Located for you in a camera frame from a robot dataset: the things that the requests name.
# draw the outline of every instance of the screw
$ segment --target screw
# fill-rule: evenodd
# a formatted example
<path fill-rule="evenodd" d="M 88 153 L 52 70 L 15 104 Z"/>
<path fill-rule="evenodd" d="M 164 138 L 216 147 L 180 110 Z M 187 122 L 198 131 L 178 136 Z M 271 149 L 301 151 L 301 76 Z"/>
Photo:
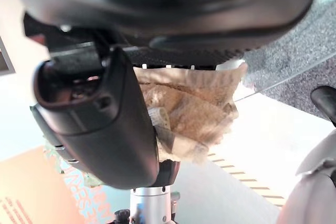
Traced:
<path fill-rule="evenodd" d="M 70 32 L 71 29 L 72 29 L 72 27 L 69 26 L 69 25 L 61 25 L 59 28 L 61 29 L 61 31 L 63 31 L 63 32 L 65 32 L 65 33 Z"/>

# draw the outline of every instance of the speckled gray floor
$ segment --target speckled gray floor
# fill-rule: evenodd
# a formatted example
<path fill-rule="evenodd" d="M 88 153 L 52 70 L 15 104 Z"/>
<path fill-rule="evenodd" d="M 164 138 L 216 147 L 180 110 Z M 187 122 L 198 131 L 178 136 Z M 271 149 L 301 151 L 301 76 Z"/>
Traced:
<path fill-rule="evenodd" d="M 309 94 L 318 85 L 336 86 L 336 0 L 315 0 L 294 30 L 244 59 L 246 86 L 322 117 Z"/>

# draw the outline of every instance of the white wall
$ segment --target white wall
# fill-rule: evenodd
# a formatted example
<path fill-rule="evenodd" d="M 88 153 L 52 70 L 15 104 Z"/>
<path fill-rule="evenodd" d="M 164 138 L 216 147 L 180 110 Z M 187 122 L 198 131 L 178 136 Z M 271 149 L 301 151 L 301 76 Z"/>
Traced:
<path fill-rule="evenodd" d="M 48 54 L 45 47 L 24 36 L 24 8 L 20 0 L 0 0 L 0 3 L 0 37 L 16 71 L 16 74 L 0 76 L 2 160 L 42 143 L 41 131 L 31 116 L 29 105 L 34 104 L 34 70 Z"/>

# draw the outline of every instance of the yellow striped line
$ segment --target yellow striped line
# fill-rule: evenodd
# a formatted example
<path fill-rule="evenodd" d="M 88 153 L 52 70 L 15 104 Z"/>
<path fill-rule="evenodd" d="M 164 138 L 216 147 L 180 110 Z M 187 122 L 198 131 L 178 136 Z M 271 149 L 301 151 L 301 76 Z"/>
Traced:
<path fill-rule="evenodd" d="M 255 178 L 246 174 L 243 170 L 238 169 L 232 163 L 224 160 L 219 155 L 211 153 L 208 155 L 208 159 L 222 168 L 225 172 L 231 174 L 234 178 L 242 182 L 245 186 L 251 188 L 257 194 L 263 196 L 267 201 L 271 202 L 277 207 L 283 207 L 286 200 L 276 192 L 272 191 L 265 185 L 262 185 Z"/>

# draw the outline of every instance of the black plastic panel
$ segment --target black plastic panel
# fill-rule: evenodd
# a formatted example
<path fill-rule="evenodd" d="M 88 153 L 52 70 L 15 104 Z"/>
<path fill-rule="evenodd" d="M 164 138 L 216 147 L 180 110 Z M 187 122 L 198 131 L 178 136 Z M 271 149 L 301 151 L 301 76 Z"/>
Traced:
<path fill-rule="evenodd" d="M 119 189 L 156 181 L 155 131 L 131 62 L 121 50 L 111 54 L 99 88 L 86 98 L 46 101 L 41 94 L 52 82 L 46 82 L 43 73 L 41 67 L 35 77 L 39 105 L 32 111 L 46 138 L 65 147 L 66 152 L 59 152 L 63 158 L 71 157 L 74 167 Z"/>

